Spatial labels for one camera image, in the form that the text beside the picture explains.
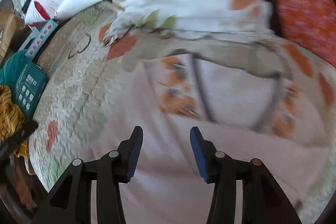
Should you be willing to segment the pale pink floral cardigan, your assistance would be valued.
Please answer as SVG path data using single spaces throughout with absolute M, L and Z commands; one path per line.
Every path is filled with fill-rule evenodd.
M 212 187 L 199 176 L 193 127 L 234 159 L 261 159 L 292 203 L 306 196 L 330 154 L 320 114 L 294 83 L 193 54 L 140 62 L 82 158 L 99 159 L 135 126 L 143 145 L 134 179 L 121 187 L 127 223 L 205 223 Z

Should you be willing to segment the yellow striped garment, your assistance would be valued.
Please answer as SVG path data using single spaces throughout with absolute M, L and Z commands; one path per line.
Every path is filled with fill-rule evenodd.
M 0 94 L 0 136 L 1 142 L 3 142 L 23 128 L 25 123 L 25 115 L 19 106 L 12 102 L 12 93 L 9 87 L 1 85 Z

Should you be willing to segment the quilted patterned bedspread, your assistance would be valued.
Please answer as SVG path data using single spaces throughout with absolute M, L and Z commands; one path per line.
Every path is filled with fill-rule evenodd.
M 39 59 L 50 80 L 35 111 L 39 127 L 29 141 L 29 158 L 46 190 L 72 160 L 83 159 L 81 153 L 116 112 L 140 62 L 193 54 L 257 77 L 284 77 L 314 105 L 325 125 L 330 154 L 306 196 L 291 204 L 302 223 L 324 215 L 335 193 L 335 67 L 271 32 L 188 39 L 136 28 L 110 43 L 105 33 L 115 18 L 106 2 L 86 9 L 56 32 Z

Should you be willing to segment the teal packaged box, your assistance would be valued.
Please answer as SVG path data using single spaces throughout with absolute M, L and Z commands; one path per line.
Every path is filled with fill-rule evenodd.
M 1 85 L 10 88 L 13 103 L 20 107 L 29 121 L 34 116 L 49 77 L 26 56 L 26 52 L 16 52 L 6 61 L 1 68 Z

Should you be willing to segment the light blue patterned strip box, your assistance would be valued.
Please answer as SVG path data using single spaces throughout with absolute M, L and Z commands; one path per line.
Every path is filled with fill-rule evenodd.
M 30 42 L 26 52 L 26 56 L 30 60 L 35 58 L 38 51 L 41 49 L 47 39 L 55 32 L 57 27 L 58 24 L 53 20 L 49 20 L 44 26 L 42 26 L 41 30 L 37 33 L 37 36 L 34 37 L 32 42 Z

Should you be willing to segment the red floral blanket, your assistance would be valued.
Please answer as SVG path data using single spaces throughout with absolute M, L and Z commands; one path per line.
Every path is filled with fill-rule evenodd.
M 333 0 L 276 0 L 286 39 L 335 65 Z

